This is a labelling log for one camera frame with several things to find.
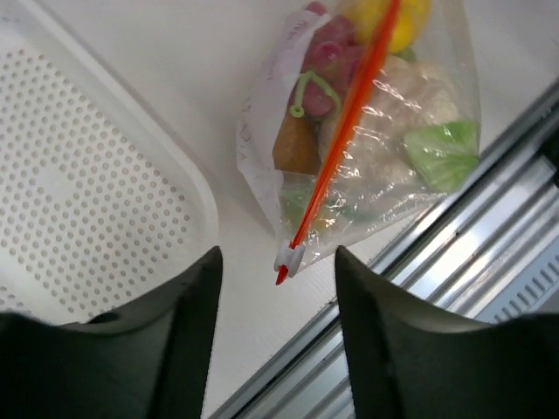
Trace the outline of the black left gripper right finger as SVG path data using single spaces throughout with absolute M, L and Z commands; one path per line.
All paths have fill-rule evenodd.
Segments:
M 491 325 L 449 313 L 335 253 L 358 418 L 555 418 L 558 317 Z

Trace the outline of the white cauliflower with green leaves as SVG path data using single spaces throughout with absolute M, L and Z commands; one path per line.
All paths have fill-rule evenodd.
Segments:
M 479 163 L 478 121 L 444 68 L 390 56 L 337 169 L 357 188 L 409 185 L 451 193 Z

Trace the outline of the red grape bunch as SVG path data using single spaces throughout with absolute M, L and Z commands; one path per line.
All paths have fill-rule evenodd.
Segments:
M 355 25 L 342 14 L 331 17 L 311 37 L 289 113 L 322 119 L 340 112 L 364 50 Z

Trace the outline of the brown kiwi fruit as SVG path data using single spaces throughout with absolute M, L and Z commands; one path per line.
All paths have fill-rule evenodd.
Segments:
M 287 114 L 273 147 L 277 170 L 317 175 L 321 168 L 314 131 L 309 121 Z

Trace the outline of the clear zip bag orange zipper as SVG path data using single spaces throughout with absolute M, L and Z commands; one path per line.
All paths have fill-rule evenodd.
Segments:
M 307 3 L 286 18 L 236 136 L 279 282 L 428 208 L 479 162 L 464 4 Z

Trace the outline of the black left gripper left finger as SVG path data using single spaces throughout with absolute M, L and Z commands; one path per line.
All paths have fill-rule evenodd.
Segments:
M 87 323 L 1 317 L 4 418 L 198 418 L 223 275 L 218 247 Z

